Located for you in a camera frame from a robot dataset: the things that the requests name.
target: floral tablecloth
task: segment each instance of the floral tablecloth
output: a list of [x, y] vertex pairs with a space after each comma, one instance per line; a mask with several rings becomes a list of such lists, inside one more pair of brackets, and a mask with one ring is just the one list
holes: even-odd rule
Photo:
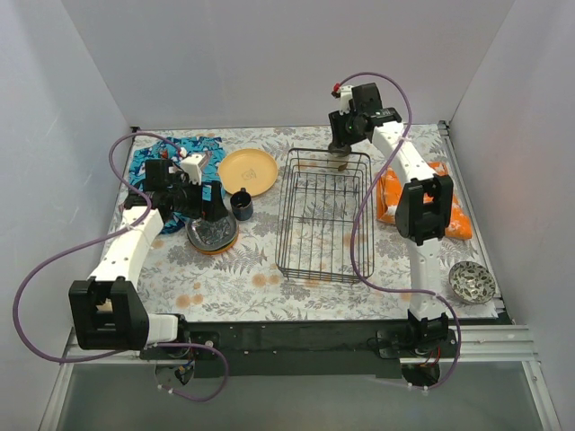
[[[137, 287], [148, 312], [182, 313], [188, 321], [405, 318], [409, 294], [383, 294], [362, 284], [287, 280], [275, 264], [279, 194], [287, 152], [294, 146], [327, 148], [331, 140], [329, 128], [228, 128], [155, 133], [176, 137], [221, 136], [228, 154], [241, 148], [260, 148], [277, 160], [280, 173], [270, 190], [253, 199], [253, 217], [241, 222], [237, 244], [230, 251], [218, 256], [200, 254], [189, 244], [184, 230], [154, 240]], [[445, 162], [449, 166], [437, 126], [414, 126], [409, 137], [426, 161]], [[130, 160], [135, 150], [154, 143], [153, 138], [139, 136], [132, 146]], [[383, 156], [368, 142], [354, 145], [354, 151], [369, 154], [374, 175], [383, 165]], [[126, 195], [126, 189], [120, 188], [117, 208]], [[117, 209], [111, 230], [120, 222]], [[395, 227], [376, 222], [375, 248], [376, 271], [370, 280], [380, 286], [409, 288], [407, 250]], [[496, 317], [493, 301], [467, 305], [452, 294], [447, 273], [460, 260], [485, 264], [475, 238], [466, 242], [444, 239], [441, 294], [450, 300], [461, 318]]]

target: blue cloth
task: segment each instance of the blue cloth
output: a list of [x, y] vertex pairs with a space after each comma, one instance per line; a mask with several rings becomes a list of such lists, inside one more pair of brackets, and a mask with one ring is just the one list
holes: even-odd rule
[[[226, 152], [221, 146], [221, 137], [184, 137], [179, 139], [177, 137], [168, 136], [167, 139], [179, 146], [183, 147], [188, 151], [188, 153], [202, 153], [210, 151], [211, 155], [209, 158], [208, 165], [202, 171], [202, 182], [209, 182], [212, 180], [218, 180], [219, 175], [217, 174], [217, 166], [226, 157]], [[146, 176], [145, 161], [148, 159], [161, 159], [164, 158], [167, 151], [167, 156], [173, 162], [178, 162], [178, 156], [176, 155], [176, 149], [167, 145], [163, 141], [158, 141], [156, 144], [143, 148], [141, 150], [136, 150], [134, 152], [134, 158], [129, 166], [129, 183], [131, 185], [141, 184], [141, 181]], [[203, 190], [204, 200], [210, 200], [211, 189], [205, 187]], [[224, 188], [222, 188], [222, 198], [226, 194]], [[173, 213], [172, 220], [169, 220], [164, 224], [162, 233], [174, 233], [182, 229], [182, 227], [188, 221], [188, 217], [184, 217], [180, 213]]]

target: metal wire rack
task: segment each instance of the metal wire rack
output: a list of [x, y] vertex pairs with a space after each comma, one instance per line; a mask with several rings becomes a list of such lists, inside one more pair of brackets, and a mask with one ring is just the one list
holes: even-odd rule
[[[349, 247], [353, 221], [371, 183], [367, 154], [338, 158], [292, 148], [281, 183], [276, 264], [284, 277], [354, 283]], [[374, 208], [367, 202], [355, 241], [359, 270], [374, 272]]]

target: orange plate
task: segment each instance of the orange plate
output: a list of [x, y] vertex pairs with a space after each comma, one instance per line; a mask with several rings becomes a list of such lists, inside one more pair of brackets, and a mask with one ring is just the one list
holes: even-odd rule
[[217, 173], [230, 195], [244, 187], [250, 195], [258, 196], [276, 182], [278, 164], [265, 151], [245, 148], [225, 157]]

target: orange bag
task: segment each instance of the orange bag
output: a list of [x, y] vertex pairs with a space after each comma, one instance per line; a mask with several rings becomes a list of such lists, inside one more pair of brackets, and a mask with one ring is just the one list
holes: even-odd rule
[[[428, 163], [429, 167], [435, 170], [438, 175], [447, 175], [447, 166], [441, 162]], [[395, 172], [390, 168], [385, 176], [377, 183], [377, 219], [389, 224], [395, 224], [395, 209], [402, 195], [402, 185]], [[430, 202], [431, 198], [425, 197], [425, 202]], [[471, 220], [465, 215], [459, 205], [457, 195], [453, 194], [451, 203], [451, 223], [446, 229], [446, 236], [459, 240], [470, 240], [473, 236]]]

